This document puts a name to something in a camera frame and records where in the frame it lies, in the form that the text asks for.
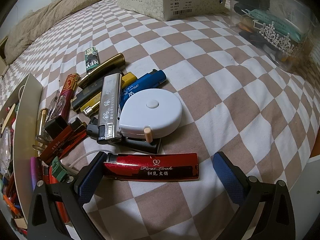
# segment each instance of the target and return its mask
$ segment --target plastic storage bin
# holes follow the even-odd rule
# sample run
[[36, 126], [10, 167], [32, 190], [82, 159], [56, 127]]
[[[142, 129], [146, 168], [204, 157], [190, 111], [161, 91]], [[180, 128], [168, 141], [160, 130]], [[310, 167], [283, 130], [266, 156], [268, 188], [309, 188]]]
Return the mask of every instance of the plastic storage bin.
[[299, 65], [308, 33], [317, 25], [302, 1], [231, 0], [232, 28], [290, 72]]

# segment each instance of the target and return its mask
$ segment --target brown blanket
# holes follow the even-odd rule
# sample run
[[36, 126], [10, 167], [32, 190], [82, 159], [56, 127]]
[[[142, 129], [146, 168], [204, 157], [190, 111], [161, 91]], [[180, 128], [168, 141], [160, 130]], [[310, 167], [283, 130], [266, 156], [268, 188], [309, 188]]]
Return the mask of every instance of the brown blanket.
[[4, 48], [6, 62], [11, 64], [36, 38], [67, 16], [101, 0], [56, 0], [27, 15], [9, 33]]

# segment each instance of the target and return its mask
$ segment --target blue gripper pad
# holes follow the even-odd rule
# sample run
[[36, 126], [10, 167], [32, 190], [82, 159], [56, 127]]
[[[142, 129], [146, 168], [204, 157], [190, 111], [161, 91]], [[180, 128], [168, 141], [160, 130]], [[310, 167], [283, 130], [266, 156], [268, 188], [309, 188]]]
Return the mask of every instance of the blue gripper pad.
[[214, 154], [212, 165], [231, 201], [241, 206], [249, 189], [246, 175], [239, 167], [234, 166], [223, 152]]
[[79, 171], [77, 180], [74, 184], [74, 190], [78, 194], [78, 203], [81, 206], [89, 203], [92, 199], [92, 196], [103, 177], [102, 169], [106, 159], [107, 154], [105, 152], [98, 152], [90, 164]]

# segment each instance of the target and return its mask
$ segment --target silver lighter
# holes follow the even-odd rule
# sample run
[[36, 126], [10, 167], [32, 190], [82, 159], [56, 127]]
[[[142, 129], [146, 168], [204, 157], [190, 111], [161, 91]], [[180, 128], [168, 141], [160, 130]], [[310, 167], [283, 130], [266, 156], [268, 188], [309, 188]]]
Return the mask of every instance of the silver lighter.
[[116, 73], [106, 76], [103, 80], [99, 108], [99, 133], [97, 138], [97, 143], [99, 144], [117, 143], [121, 141], [119, 128], [121, 78], [122, 75]]

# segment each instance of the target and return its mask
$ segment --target checkered bedsheet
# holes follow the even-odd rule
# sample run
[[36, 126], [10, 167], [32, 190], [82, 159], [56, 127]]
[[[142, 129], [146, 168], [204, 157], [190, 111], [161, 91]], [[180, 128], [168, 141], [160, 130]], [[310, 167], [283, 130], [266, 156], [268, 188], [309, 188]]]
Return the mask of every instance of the checkered bedsheet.
[[[122, 52], [124, 72], [137, 77], [162, 69], [168, 79], [162, 88], [181, 100], [181, 124], [163, 138], [160, 152], [198, 153], [199, 180], [103, 179], [84, 208], [106, 239], [215, 239], [236, 210], [212, 167], [217, 151], [245, 174], [282, 179], [289, 188], [306, 165], [319, 128], [318, 70], [282, 71], [228, 24], [228, 13], [159, 22], [103, 0], [51, 28], [10, 65], [2, 105], [31, 72], [44, 87], [39, 109], [48, 106], [67, 75], [84, 75], [84, 51], [92, 46], [101, 62]], [[63, 163], [95, 149], [133, 153], [86, 138]]]

